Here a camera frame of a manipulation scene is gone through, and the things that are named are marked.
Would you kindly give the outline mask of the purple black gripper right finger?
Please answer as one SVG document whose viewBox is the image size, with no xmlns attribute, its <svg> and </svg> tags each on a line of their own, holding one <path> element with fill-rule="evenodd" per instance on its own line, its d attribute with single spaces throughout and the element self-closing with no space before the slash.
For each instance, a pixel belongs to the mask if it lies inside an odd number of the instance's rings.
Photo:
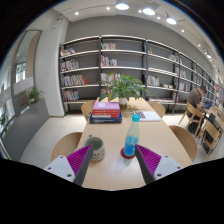
<svg viewBox="0 0 224 224">
<path fill-rule="evenodd" d="M 161 156 L 141 145 L 135 145 L 135 156 L 145 184 L 150 184 L 182 169 L 182 166 L 172 157 Z"/>
</svg>

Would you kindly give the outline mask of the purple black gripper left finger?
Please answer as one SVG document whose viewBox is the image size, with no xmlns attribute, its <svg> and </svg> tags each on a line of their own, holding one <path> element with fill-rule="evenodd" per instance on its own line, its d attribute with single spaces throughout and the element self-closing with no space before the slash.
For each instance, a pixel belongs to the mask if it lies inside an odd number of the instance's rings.
<svg viewBox="0 0 224 224">
<path fill-rule="evenodd" d="M 93 147 L 84 146 L 69 156 L 59 155 L 44 170 L 81 186 L 92 155 Z"/>
</svg>

